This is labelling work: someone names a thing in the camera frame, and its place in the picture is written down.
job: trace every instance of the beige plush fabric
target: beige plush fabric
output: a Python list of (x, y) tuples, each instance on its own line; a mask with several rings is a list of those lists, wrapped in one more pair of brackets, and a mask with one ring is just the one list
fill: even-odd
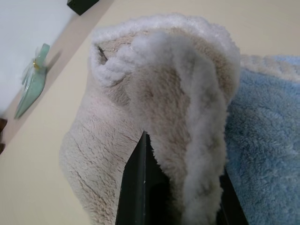
[(215, 222), (226, 158), (226, 106), (239, 50), (200, 17), (143, 17), (101, 29), (86, 94), (60, 164), (93, 224), (114, 224), (121, 176), (142, 130), (170, 178), (176, 222)]

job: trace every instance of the cream wall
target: cream wall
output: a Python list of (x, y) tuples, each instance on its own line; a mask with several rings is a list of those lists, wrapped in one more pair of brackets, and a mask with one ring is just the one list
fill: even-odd
[[(115, 0), (97, 26), (181, 12), (224, 25), (243, 53), (300, 55), (299, 8), (299, 1), (280, 0)], [(58, 165), (84, 93), (89, 44), (90, 36), (0, 156), (0, 224), (89, 224)]]

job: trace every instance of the fuzzy blue fabric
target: fuzzy blue fabric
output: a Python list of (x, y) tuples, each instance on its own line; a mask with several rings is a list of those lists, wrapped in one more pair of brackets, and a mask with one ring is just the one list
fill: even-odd
[(300, 225), (300, 83), (243, 69), (226, 166), (249, 225)]

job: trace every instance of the glass slipper figurine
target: glass slipper figurine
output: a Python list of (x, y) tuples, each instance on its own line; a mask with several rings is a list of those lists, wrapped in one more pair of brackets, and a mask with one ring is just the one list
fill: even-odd
[(24, 88), (21, 100), (15, 112), (15, 119), (20, 118), (23, 113), (26, 112), (44, 89), (47, 72), (44, 61), (49, 49), (49, 45), (43, 44), (41, 50), (36, 53), (36, 58), (33, 59), (24, 70), (24, 78), (22, 81)]

